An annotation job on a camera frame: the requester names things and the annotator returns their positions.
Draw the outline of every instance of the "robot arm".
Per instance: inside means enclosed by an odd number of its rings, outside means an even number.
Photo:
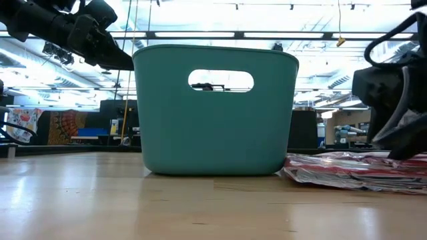
[[[427,0],[412,0],[413,9]],[[407,52],[397,63],[377,63],[371,50],[383,41],[417,24],[420,48]],[[364,56],[372,67],[354,72],[352,93],[371,106],[368,142],[391,150],[389,158],[405,160],[427,151],[427,17],[414,13],[367,46]]]
[[[86,6],[81,1],[79,11],[70,14],[75,1],[0,0],[0,22],[22,42],[32,34],[82,56],[90,65],[133,70],[132,58],[106,31],[117,20],[114,10],[103,0],[92,0]]]

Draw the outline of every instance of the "wooden table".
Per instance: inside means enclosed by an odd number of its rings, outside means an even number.
[[[427,197],[269,177],[166,177],[140,153],[0,163],[0,239],[427,239]]]

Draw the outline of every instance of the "fluorescent light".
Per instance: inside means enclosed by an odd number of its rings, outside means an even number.
[[[50,108],[75,108],[75,109],[97,109],[99,106],[88,105],[88,106],[64,106],[64,105],[6,105],[6,107],[50,107]]]
[[[354,105],[361,104],[361,103],[362,103],[361,100],[347,101],[347,102],[341,103],[340,107],[349,107],[349,106],[354,106]]]
[[[95,90],[93,87],[57,87],[57,90],[78,90],[78,91],[88,91]]]
[[[344,107],[342,110],[369,110],[368,107]]]
[[[10,37],[7,31],[0,31],[0,37]]]
[[[337,107],[314,107],[316,110],[337,110]]]
[[[303,92],[303,91],[317,91],[319,93],[333,93],[333,92],[341,92],[341,93],[351,93],[352,90],[347,89],[295,89],[295,92]]]
[[[133,32],[133,31],[128,31],[128,32],[110,32],[111,36],[113,37],[147,37],[147,34],[145,32]]]
[[[136,100],[136,99],[137,99],[137,97],[136,97],[135,95],[132,95],[132,96],[123,96],[123,100],[126,100],[126,99],[129,99],[129,100]]]
[[[377,39],[379,37],[384,36],[385,33],[341,33],[341,37],[343,38],[349,38],[349,39]],[[411,38],[414,34],[413,33],[398,33],[392,38],[399,38],[399,39],[408,39]],[[339,33],[334,33],[332,35],[332,38],[339,38]]]
[[[100,87],[100,91],[115,91],[115,87]],[[118,91],[125,91],[127,90],[127,87],[118,87]],[[130,87],[129,91],[136,91],[136,87]]]
[[[321,37],[323,37],[323,33],[245,33],[245,37],[321,38]]]
[[[20,90],[20,89],[25,89],[25,90],[52,90],[52,88],[50,87],[12,87],[13,89],[16,90]]]
[[[333,113],[335,113],[336,111],[338,111],[338,109],[332,110],[332,111],[327,111],[321,114],[323,119],[330,119],[333,117]]]
[[[230,32],[161,32],[156,37],[234,37]]]

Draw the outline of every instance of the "teal plastic basket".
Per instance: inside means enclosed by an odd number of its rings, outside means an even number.
[[[133,56],[145,166],[170,175],[267,175],[284,164],[298,60],[287,53],[154,45]],[[246,93],[195,91],[196,69],[245,71]]]

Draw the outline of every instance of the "colorful fabric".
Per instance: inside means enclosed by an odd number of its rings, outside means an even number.
[[[48,145],[66,145],[71,137],[77,136],[77,130],[85,127],[87,113],[74,110],[53,111],[49,128]]]
[[[13,123],[21,127],[28,128],[37,132],[37,121],[40,118],[43,110],[41,109],[14,109],[7,115],[7,122]],[[29,143],[31,134],[22,129],[7,126],[6,132],[18,141]]]
[[[288,154],[284,171],[300,183],[346,189],[427,194],[427,155],[406,161],[388,159],[389,152]]]

